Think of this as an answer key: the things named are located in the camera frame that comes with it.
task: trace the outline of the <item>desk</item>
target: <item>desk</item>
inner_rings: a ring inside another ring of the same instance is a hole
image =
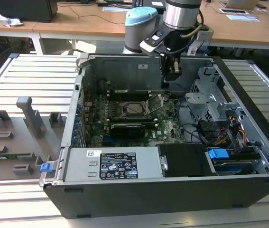
[[[121,24],[110,23],[97,16],[78,18],[71,8],[79,16],[97,15]],[[57,15],[51,23],[24,21],[23,26],[11,28],[0,24],[0,36],[29,37],[37,54],[44,54],[42,38],[124,41],[125,17],[126,13],[103,12],[102,7],[97,5],[70,5],[70,7],[64,5],[58,6]]]
[[[23,21],[22,26],[6,27],[0,24],[0,36],[4,37],[29,37],[33,40],[35,50],[43,53],[44,47],[38,33],[33,33],[33,28],[37,24],[36,21]]]
[[[269,11],[269,2],[262,2]],[[219,0],[212,3],[203,2],[201,12],[204,15],[205,24],[214,30],[211,45],[217,47],[257,48],[269,49],[269,14],[258,11],[251,12],[252,16],[259,17],[260,22],[230,20],[226,15],[216,11],[223,6]]]
[[[262,4],[269,10],[269,2]],[[222,5],[219,0],[201,5],[205,23],[214,30],[212,46],[269,49],[269,14],[255,9],[260,22],[236,21],[215,12],[210,6],[219,11]],[[102,7],[96,5],[70,5],[70,8],[79,16],[97,15],[115,23],[123,23],[126,16],[121,12],[103,12]],[[0,36],[30,37],[38,54],[44,53],[42,38],[124,41],[123,24],[113,24],[96,16],[78,18],[70,8],[58,6],[52,23],[25,21],[24,26],[12,28],[0,24]]]

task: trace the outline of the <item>blue latch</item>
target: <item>blue latch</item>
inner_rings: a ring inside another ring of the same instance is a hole
[[[229,158],[229,154],[226,149],[212,149],[208,151],[210,158]]]
[[[52,172],[53,171],[53,163],[43,163],[40,167],[41,172]]]

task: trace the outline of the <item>power supply label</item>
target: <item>power supply label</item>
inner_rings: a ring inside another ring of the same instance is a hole
[[[138,177],[135,153],[101,153],[100,178],[102,180]]]

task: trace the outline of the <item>green circuit board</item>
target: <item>green circuit board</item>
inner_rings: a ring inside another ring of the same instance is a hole
[[[94,97],[85,108],[85,125],[89,129],[89,147],[135,147],[156,146],[160,143],[184,143],[185,137],[175,118],[178,99],[169,99],[164,94],[153,94],[146,101],[110,101],[105,96]],[[148,109],[150,114],[143,114]],[[110,126],[118,124],[119,119],[128,117],[138,118],[137,122],[122,124],[143,124],[146,126],[145,135],[139,139],[113,139],[110,136]]]

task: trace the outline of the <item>table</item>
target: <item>table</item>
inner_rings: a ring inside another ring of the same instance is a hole
[[[75,56],[19,55],[0,69],[0,109],[23,116],[15,106],[18,95],[33,97],[41,115],[67,114],[75,72]],[[269,80],[245,60],[224,60],[240,84],[269,120]],[[3,181],[0,184],[0,228],[267,228],[269,195],[247,209],[221,209],[109,218],[64,219],[38,185],[38,180]]]
[[[262,2],[269,10],[269,2]],[[202,2],[205,24],[214,30],[211,45],[217,47],[269,49],[269,14],[256,11],[260,22],[230,20],[219,12],[219,0]],[[125,13],[103,12],[102,7],[59,4],[52,23],[25,22],[24,26],[7,28],[0,24],[0,36],[30,37],[38,54],[44,53],[42,38],[124,41]]]
[[[261,3],[269,11],[269,2]],[[218,13],[220,8],[223,6],[219,0],[212,0],[209,4],[203,2],[200,7],[205,24],[214,30],[212,46],[269,49],[269,14],[255,8],[255,13],[250,12],[251,16],[258,17],[260,22],[238,21]]]
[[[78,18],[83,15],[97,15]],[[104,12],[102,7],[74,6],[58,4],[58,12],[51,23],[24,21],[23,26],[5,27],[0,24],[0,36],[29,37],[32,39],[37,54],[44,54],[42,38],[85,39],[104,41],[124,41],[125,17],[123,12]]]

